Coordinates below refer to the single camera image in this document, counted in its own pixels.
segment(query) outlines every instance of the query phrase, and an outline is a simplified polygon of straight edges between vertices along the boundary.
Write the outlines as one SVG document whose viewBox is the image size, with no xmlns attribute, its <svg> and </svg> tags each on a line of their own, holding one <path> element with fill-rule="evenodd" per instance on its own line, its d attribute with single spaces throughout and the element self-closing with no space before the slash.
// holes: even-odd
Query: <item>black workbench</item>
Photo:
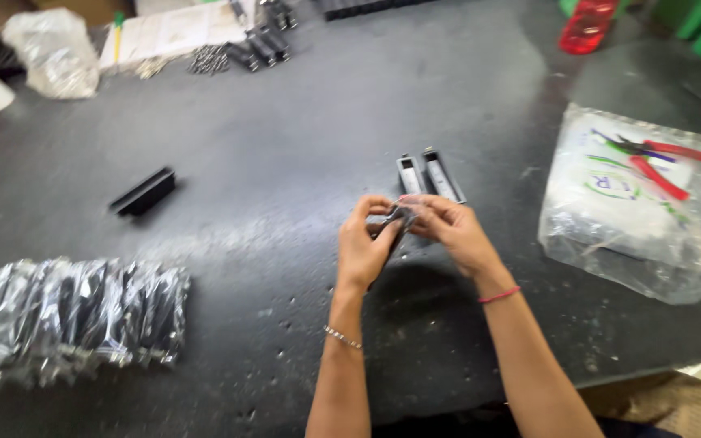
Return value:
<svg viewBox="0 0 701 438">
<path fill-rule="evenodd" d="M 330 24 L 307 1 L 297 10 L 293 58 L 260 73 L 190 75 L 175 62 L 68 102 L 15 86 L 0 114 L 0 266 L 157 259 L 187 266 L 194 287 L 174 371 L 8 388 L 0 436 L 302 434 L 336 229 L 360 195 L 397 196 L 395 159 L 428 146 L 577 385 L 701 363 L 701 303 L 645 298 L 536 243 L 569 101 L 701 133 L 673 43 L 627 16 L 603 50 L 560 53 L 554 2 L 442 0 Z M 181 187 L 150 216 L 106 211 L 164 164 Z M 438 245 L 409 238 L 366 297 L 364 333 L 375 424 L 503 398 L 482 310 Z"/>
</svg>

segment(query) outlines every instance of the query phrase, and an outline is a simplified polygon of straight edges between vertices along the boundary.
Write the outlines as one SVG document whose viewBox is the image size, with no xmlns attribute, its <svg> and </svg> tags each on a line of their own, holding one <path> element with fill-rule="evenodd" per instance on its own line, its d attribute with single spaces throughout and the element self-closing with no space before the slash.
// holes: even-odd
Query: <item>silver bracelet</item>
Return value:
<svg viewBox="0 0 701 438">
<path fill-rule="evenodd" d="M 339 333 L 338 331 L 334 330 L 330 326 L 323 326 L 323 331 L 325 331 L 328 334 L 331 334 L 332 336 L 336 337 L 337 339 L 341 340 L 342 342 L 350 345 L 351 347 L 355 348 L 356 350 L 361 350 L 361 344 L 358 342 L 353 342 L 353 341 L 348 341 L 345 339 L 345 335 L 343 333 Z"/>
</svg>

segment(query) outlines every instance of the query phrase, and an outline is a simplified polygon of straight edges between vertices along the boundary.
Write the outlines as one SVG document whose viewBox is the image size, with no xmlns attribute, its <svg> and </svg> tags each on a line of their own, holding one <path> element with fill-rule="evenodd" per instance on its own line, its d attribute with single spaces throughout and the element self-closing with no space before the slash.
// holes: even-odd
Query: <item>plastic bag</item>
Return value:
<svg viewBox="0 0 701 438">
<path fill-rule="evenodd" d="M 93 97 L 99 85 L 99 60 L 86 22 L 66 8 L 10 17 L 2 39 L 25 65 L 26 83 L 45 97 Z"/>
<path fill-rule="evenodd" d="M 185 335 L 183 269 L 119 260 L 21 260 L 0 270 L 0 386 L 73 383 L 137 355 L 172 365 Z"/>
<path fill-rule="evenodd" d="M 660 141 L 701 150 L 701 135 L 570 104 L 550 168 L 538 241 L 546 255 L 670 304 L 701 299 L 701 163 L 649 164 L 689 192 L 678 201 L 609 144 Z"/>
</svg>

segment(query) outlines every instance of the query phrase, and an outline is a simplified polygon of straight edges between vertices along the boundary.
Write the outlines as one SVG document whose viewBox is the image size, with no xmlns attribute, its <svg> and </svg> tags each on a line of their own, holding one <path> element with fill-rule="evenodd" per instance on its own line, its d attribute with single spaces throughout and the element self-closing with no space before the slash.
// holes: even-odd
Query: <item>yellow pencil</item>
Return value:
<svg viewBox="0 0 701 438">
<path fill-rule="evenodd" d="M 118 64 L 118 58 L 121 55 L 121 28 L 123 27 L 123 19 L 123 13 L 117 11 L 115 13 L 115 64 Z"/>
</svg>

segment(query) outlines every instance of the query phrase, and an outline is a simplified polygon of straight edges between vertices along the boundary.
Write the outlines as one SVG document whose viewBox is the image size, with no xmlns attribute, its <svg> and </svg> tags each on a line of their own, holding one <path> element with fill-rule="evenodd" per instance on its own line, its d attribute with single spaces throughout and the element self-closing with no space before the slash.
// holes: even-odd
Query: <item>red-handled pliers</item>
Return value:
<svg viewBox="0 0 701 438">
<path fill-rule="evenodd" d="M 648 164 L 648 161 L 643 158 L 643 154 L 649 152 L 663 152 L 665 154 L 676 154 L 682 155 L 687 158 L 691 158 L 696 161 L 701 161 L 701 151 L 696 149 L 690 149 L 683 146 L 677 146 L 674 144 L 660 143 L 651 140 L 644 140 L 642 143 L 634 143 L 625 139 L 622 136 L 618 136 L 621 139 L 620 142 L 610 139 L 605 135 L 594 131 L 595 133 L 601 135 L 606 140 L 613 142 L 618 148 L 623 149 L 628 154 L 631 154 L 629 161 L 634 164 L 639 171 L 648 177 L 654 183 L 657 183 L 665 192 L 669 193 L 672 197 L 677 200 L 685 201 L 688 199 L 688 192 L 675 184 L 669 182 L 667 178 L 662 176 L 659 172 L 654 169 L 653 166 Z"/>
</svg>

